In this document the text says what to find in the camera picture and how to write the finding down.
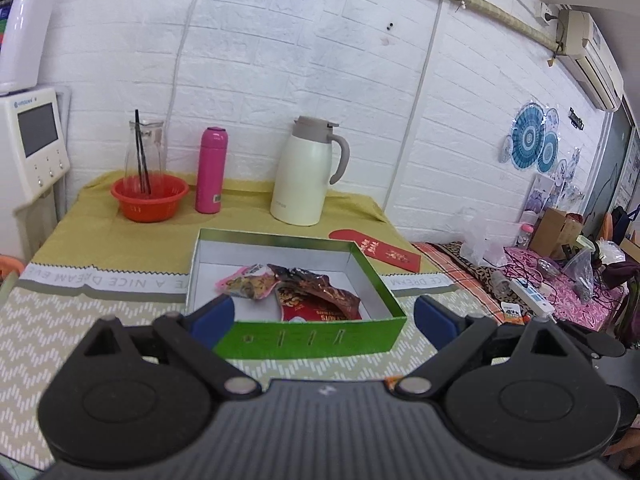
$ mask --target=thermos lid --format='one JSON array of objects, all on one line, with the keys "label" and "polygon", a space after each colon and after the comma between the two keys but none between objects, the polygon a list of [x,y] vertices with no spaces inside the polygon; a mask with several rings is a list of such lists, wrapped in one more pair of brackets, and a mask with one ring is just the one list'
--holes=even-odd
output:
[{"label": "thermos lid", "polygon": [[224,150],[228,143],[229,136],[224,128],[212,126],[204,130],[200,146],[202,148],[219,148]]},{"label": "thermos lid", "polygon": [[312,140],[313,142],[322,142],[323,144],[331,143],[334,126],[339,126],[339,124],[332,123],[325,119],[316,119],[315,117],[307,117],[304,115],[300,115],[300,117],[293,122],[296,123],[293,127],[294,137]]}]

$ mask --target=decorative fan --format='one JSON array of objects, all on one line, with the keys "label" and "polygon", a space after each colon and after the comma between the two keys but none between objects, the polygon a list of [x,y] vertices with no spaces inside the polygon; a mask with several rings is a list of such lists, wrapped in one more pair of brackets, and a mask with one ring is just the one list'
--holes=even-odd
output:
[{"label": "decorative fan", "polygon": [[560,117],[558,116],[558,110],[555,108],[549,108],[545,114],[545,132],[558,132],[558,126],[560,125]]},{"label": "decorative fan", "polygon": [[574,179],[575,170],[578,167],[578,163],[580,163],[580,148],[575,148],[574,153],[571,156],[571,160],[566,167],[566,173],[564,174],[564,179],[567,182],[571,182]]},{"label": "decorative fan", "polygon": [[513,153],[513,139],[511,139],[510,135],[507,135],[504,138],[504,142],[502,147],[500,148],[500,154],[498,155],[498,161],[501,163],[508,162],[511,158],[511,153]]},{"label": "decorative fan", "polygon": [[559,187],[559,186],[562,186],[565,175],[566,175],[566,159],[561,158],[560,160],[558,160],[558,163],[556,164],[556,168],[553,174],[551,175],[551,178],[556,181],[556,186]]},{"label": "decorative fan", "polygon": [[513,164],[521,170],[535,164],[545,140],[544,113],[537,103],[522,107],[513,123]]},{"label": "decorative fan", "polygon": [[545,135],[545,142],[538,157],[538,170],[540,173],[550,171],[558,156],[558,135],[549,132]]}]

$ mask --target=pink thermos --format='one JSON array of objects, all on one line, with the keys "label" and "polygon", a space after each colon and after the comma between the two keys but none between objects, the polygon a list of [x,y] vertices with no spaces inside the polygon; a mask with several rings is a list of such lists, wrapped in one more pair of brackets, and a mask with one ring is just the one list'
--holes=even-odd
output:
[{"label": "pink thermos", "polygon": [[207,128],[202,134],[196,184],[198,213],[213,214],[220,211],[228,138],[224,128],[215,126]]}]

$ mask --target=thermos handle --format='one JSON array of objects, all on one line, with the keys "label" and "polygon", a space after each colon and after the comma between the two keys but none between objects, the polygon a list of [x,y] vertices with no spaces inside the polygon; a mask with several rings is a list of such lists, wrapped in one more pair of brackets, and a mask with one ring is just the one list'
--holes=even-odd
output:
[{"label": "thermos handle", "polygon": [[335,140],[335,142],[340,144],[340,162],[338,163],[338,169],[335,170],[334,176],[329,180],[329,184],[335,184],[342,178],[344,171],[347,169],[350,153],[349,144],[347,140],[340,135],[329,134],[327,138],[329,140]]}]

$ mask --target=air conditioner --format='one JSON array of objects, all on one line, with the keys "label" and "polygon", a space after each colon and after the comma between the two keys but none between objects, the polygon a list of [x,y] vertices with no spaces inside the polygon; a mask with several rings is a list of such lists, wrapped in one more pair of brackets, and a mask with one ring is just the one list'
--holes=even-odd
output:
[{"label": "air conditioner", "polygon": [[624,82],[606,41],[588,12],[561,10],[559,59],[600,110],[620,108]]}]

